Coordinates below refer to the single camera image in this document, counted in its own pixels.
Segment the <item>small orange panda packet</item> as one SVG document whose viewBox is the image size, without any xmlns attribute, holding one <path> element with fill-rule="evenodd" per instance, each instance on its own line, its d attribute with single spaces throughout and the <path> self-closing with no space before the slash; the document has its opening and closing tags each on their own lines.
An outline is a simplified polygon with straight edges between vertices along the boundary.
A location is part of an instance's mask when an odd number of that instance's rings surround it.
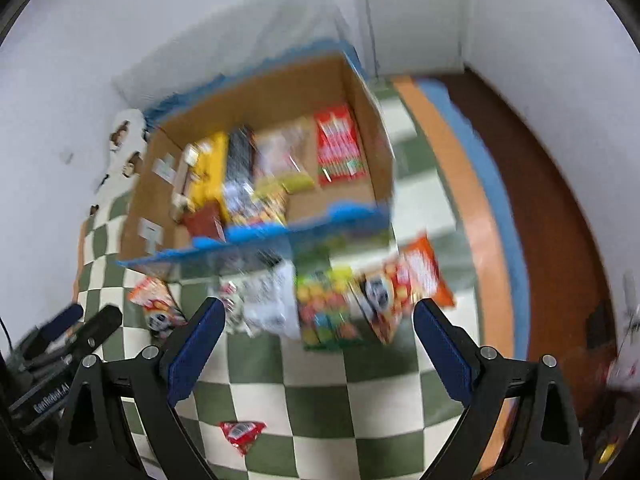
<svg viewBox="0 0 640 480">
<path fill-rule="evenodd" d="M 128 300 L 140 307 L 146 327 L 156 341 L 165 341 L 172 332 L 188 322 L 167 285 L 147 276 L 128 294 Z"/>
</svg>

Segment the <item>cardboard box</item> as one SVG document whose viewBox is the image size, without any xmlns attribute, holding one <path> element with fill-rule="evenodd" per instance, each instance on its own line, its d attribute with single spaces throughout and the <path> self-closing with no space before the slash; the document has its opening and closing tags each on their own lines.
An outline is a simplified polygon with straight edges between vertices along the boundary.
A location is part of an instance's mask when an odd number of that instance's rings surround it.
<svg viewBox="0 0 640 480">
<path fill-rule="evenodd" d="M 233 81 L 151 134 L 122 266 L 168 281 L 231 274 L 390 230 L 394 156 L 344 53 Z"/>
</svg>

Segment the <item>orange panda snack bag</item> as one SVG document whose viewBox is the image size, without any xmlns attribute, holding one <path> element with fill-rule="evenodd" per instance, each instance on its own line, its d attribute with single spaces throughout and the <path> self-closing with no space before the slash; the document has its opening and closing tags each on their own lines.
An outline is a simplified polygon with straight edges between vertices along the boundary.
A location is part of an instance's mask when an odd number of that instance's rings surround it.
<svg viewBox="0 0 640 480">
<path fill-rule="evenodd" d="M 357 273 L 350 288 L 382 344 L 393 341 L 401 321 L 420 300 L 431 299 L 444 308 L 456 305 L 425 232 L 401 247 L 396 256 Z"/>
</svg>

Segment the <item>dark red snack pack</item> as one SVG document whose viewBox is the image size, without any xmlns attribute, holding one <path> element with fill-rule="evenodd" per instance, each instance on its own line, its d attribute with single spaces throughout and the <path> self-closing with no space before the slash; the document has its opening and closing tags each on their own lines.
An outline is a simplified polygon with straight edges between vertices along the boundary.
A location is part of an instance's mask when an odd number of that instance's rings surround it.
<svg viewBox="0 0 640 480">
<path fill-rule="evenodd" d="M 212 200 L 197 211 L 185 212 L 182 224 L 186 227 L 190 237 L 206 237 L 217 242 L 223 242 L 224 218 L 218 200 Z"/>
</svg>

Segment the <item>white headboard cushion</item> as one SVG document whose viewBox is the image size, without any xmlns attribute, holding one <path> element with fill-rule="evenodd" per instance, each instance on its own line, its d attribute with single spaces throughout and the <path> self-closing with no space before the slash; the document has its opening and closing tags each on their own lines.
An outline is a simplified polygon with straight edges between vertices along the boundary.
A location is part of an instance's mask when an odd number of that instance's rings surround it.
<svg viewBox="0 0 640 480">
<path fill-rule="evenodd" d="M 113 79 L 139 110 L 164 99 L 314 51 L 357 57 L 352 32 L 334 0 L 244 0 L 210 14 Z"/>
</svg>

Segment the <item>white barcode snack bag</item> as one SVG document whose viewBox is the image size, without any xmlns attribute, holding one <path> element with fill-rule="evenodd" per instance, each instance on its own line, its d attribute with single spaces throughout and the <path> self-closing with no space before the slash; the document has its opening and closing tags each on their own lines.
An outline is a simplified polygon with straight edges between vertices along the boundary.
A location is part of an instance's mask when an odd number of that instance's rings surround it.
<svg viewBox="0 0 640 480">
<path fill-rule="evenodd" d="M 227 333 L 300 338 L 292 261 L 222 278 L 216 294 L 226 310 Z"/>
</svg>

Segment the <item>colourful candy balls bag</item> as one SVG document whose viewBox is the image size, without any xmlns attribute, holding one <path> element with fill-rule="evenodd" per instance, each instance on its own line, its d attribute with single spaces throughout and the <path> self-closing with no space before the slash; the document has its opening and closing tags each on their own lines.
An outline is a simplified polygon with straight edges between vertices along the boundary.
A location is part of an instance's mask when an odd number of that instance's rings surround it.
<svg viewBox="0 0 640 480">
<path fill-rule="evenodd" d="M 348 266 L 296 276 L 300 338 L 306 350 L 338 351 L 363 342 L 355 323 L 353 281 Z"/>
</svg>

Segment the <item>white door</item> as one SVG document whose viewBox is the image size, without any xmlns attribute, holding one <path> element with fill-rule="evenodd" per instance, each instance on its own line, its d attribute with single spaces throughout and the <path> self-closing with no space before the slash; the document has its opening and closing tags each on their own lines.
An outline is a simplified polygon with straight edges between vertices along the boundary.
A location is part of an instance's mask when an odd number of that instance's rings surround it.
<svg viewBox="0 0 640 480">
<path fill-rule="evenodd" d="M 378 76 L 462 70 L 463 0 L 366 0 Z"/>
</svg>

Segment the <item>yellow panda snack bag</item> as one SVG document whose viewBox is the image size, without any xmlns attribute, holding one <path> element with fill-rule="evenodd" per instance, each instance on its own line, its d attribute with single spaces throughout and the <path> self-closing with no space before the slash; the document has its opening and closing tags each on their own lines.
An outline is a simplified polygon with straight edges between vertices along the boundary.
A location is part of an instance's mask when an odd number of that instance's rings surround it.
<svg viewBox="0 0 640 480">
<path fill-rule="evenodd" d="M 224 204 L 227 222 L 232 226 L 286 225 L 288 192 L 279 183 L 258 191 L 248 181 L 228 184 L 224 188 Z"/>
</svg>

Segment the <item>pink clear snack bag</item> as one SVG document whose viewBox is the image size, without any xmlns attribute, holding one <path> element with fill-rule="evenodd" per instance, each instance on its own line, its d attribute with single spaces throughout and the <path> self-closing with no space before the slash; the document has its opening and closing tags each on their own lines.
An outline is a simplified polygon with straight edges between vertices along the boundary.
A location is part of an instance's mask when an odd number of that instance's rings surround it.
<svg viewBox="0 0 640 480">
<path fill-rule="evenodd" d="M 279 183 L 288 194 L 310 191 L 314 179 L 304 165 L 311 121 L 302 117 L 254 135 L 254 189 Z"/>
</svg>

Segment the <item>small red candy packet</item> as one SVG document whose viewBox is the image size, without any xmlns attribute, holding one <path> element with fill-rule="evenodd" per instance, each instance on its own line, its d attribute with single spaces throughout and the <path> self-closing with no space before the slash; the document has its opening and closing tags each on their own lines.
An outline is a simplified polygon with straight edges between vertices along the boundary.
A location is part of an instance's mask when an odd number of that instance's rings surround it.
<svg viewBox="0 0 640 480">
<path fill-rule="evenodd" d="M 220 422 L 218 428 L 221 430 L 227 442 L 241 455 L 245 456 L 266 429 L 266 424 L 264 422 L 254 422 L 254 420 L 246 420 L 245 422 Z"/>
</svg>

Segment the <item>bear print pillow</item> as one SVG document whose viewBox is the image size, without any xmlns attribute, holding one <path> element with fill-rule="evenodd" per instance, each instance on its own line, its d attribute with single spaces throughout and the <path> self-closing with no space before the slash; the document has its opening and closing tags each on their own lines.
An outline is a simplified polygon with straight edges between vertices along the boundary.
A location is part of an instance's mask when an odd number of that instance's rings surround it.
<svg viewBox="0 0 640 480">
<path fill-rule="evenodd" d="M 107 137 L 108 164 L 101 178 L 90 214 L 107 211 L 114 198 L 126 193 L 142 169 L 149 131 L 141 110 L 130 108 L 118 113 L 113 131 Z"/>
</svg>

